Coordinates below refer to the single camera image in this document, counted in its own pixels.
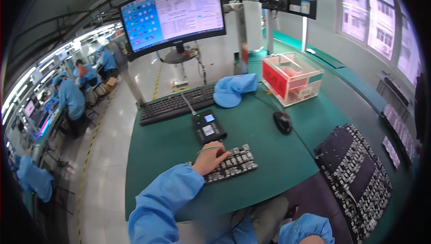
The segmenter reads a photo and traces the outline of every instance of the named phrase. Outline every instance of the hand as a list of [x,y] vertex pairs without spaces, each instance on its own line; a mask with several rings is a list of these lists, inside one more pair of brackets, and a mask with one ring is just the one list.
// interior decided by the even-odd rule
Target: hand
[[[219,146],[219,148],[205,150],[213,146]],[[192,168],[201,176],[213,171],[230,155],[230,152],[226,152],[224,145],[218,141],[205,144],[202,150],[204,151],[197,156],[195,164],[192,165]]]

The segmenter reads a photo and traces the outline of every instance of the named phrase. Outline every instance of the blue hat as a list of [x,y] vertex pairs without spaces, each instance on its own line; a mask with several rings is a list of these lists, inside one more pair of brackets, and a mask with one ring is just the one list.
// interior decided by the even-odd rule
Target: blue hat
[[222,107],[235,107],[241,102],[241,93],[257,89],[256,74],[240,74],[220,79],[214,87],[213,99]]
[[53,78],[53,86],[58,86],[58,85],[60,85],[60,83],[61,83],[61,78],[60,78],[60,76],[56,75]]

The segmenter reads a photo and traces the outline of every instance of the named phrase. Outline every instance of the computer mouse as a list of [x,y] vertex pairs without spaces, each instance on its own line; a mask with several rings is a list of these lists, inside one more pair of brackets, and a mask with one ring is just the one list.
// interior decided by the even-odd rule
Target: computer mouse
[[274,112],[272,117],[274,118],[275,125],[284,134],[289,134],[292,131],[292,119],[284,111]]

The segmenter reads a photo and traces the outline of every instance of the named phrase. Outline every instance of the acrylic box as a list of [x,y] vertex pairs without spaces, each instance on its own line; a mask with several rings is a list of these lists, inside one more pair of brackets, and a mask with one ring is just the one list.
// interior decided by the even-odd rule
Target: acrylic box
[[262,59],[263,83],[283,107],[317,96],[322,77],[323,69],[298,52]]

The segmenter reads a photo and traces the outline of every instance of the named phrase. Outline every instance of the monitor screen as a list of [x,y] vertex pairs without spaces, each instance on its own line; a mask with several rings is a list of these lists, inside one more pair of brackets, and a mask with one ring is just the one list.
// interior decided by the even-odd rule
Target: monitor screen
[[134,0],[121,5],[132,58],[225,35],[221,0]]
[[30,100],[29,103],[25,106],[24,112],[28,117],[30,117],[34,110],[35,110],[35,104],[33,103],[32,100]]

